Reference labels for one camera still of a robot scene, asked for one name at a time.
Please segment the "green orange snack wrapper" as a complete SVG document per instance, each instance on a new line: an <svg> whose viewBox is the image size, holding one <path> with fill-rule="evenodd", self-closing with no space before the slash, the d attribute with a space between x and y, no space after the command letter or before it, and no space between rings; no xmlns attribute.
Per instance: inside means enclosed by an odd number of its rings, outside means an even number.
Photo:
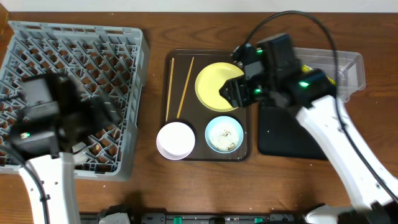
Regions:
<svg viewBox="0 0 398 224"><path fill-rule="evenodd" d="M313 70L312 67L309 67L308 65L302 65L303 72L307 73L307 72L311 72L312 70ZM332 85L336 85L336 82L334 81L334 79L330 78L328 75L326 77Z"/></svg>

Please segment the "light blue bowl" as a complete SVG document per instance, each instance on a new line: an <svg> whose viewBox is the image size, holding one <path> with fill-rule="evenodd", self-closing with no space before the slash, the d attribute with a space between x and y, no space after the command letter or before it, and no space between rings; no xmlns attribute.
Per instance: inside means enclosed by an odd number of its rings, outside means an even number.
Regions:
<svg viewBox="0 0 398 224"><path fill-rule="evenodd" d="M242 145L243 140L242 125L230 116L215 117L205 128L205 141L217 153L232 153Z"/></svg>

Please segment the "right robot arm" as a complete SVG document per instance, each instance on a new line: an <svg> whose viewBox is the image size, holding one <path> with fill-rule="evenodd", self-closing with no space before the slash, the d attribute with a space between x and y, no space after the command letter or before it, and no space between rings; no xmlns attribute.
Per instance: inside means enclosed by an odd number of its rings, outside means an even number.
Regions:
<svg viewBox="0 0 398 224"><path fill-rule="evenodd" d="M294 109L295 119L320 146L349 195L349 208L321 205L304 215L304 223L397 222L397 179L355 128L336 80L317 68L304 71L287 34L243 44L231 58L243 74L227 80L220 95L233 107L267 100Z"/></svg>

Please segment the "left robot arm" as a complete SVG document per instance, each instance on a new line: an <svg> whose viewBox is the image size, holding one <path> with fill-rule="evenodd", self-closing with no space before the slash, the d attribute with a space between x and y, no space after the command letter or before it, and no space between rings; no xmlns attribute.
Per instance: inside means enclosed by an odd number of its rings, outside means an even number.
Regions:
<svg viewBox="0 0 398 224"><path fill-rule="evenodd" d="M66 75L23 78L27 106L11 126L1 151L20 165L34 223L80 223L73 146L122 115L105 93L82 100Z"/></svg>

